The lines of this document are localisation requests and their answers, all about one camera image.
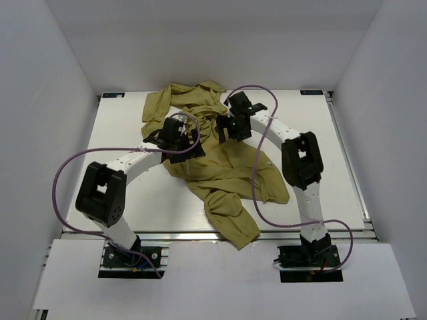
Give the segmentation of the olive green jacket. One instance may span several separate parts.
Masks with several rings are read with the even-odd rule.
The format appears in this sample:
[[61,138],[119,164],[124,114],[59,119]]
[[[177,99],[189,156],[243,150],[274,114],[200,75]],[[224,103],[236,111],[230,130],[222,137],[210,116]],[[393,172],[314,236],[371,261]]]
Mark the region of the olive green jacket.
[[205,157],[163,165],[173,177],[183,179],[204,204],[209,223],[238,250],[260,234],[242,199],[285,205],[290,194],[279,169],[262,151],[229,139],[219,144],[216,117],[227,113],[220,101],[223,89],[213,81],[194,86],[171,83],[147,95],[141,128],[143,137],[163,127],[170,107],[191,114],[201,133]]

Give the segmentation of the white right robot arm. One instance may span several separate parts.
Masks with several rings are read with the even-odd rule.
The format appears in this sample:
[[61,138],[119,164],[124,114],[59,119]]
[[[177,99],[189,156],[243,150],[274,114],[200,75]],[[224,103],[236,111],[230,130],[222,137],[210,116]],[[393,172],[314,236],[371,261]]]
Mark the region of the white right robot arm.
[[302,260],[318,265],[326,256],[322,245],[330,244],[330,236],[323,222],[320,203],[320,180],[324,170],[318,140],[311,131],[300,133],[275,118],[268,108],[253,104],[243,92],[226,99],[228,114],[216,119],[219,143],[227,138],[242,141],[255,131],[273,143],[282,153],[282,173],[294,190],[300,221]]

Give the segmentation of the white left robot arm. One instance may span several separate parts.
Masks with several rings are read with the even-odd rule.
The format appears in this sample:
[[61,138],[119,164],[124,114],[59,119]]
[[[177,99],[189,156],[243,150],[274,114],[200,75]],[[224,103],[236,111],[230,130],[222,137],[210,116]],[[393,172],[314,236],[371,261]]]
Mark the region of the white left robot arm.
[[178,112],[165,118],[163,127],[149,134],[138,147],[108,163],[90,163],[77,194],[76,209],[93,221],[103,236],[118,248],[127,266],[141,258],[138,236],[123,217],[127,186],[152,167],[184,163],[205,155],[197,121]]

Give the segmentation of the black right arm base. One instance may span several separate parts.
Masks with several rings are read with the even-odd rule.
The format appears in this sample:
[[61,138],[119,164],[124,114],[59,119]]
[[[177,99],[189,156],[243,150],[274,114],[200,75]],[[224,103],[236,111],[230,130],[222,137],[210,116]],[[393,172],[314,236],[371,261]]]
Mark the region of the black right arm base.
[[273,264],[279,267],[282,283],[339,283],[344,280],[338,248],[329,234],[309,242],[300,238],[300,245],[278,247]]

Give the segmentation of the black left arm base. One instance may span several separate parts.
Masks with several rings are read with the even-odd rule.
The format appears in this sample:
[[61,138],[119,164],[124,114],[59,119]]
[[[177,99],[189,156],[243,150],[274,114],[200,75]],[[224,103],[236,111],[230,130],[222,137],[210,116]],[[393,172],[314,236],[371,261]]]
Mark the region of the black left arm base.
[[169,245],[161,241],[141,241],[137,249],[145,257],[126,253],[106,242],[101,253],[98,277],[160,280],[168,264]]

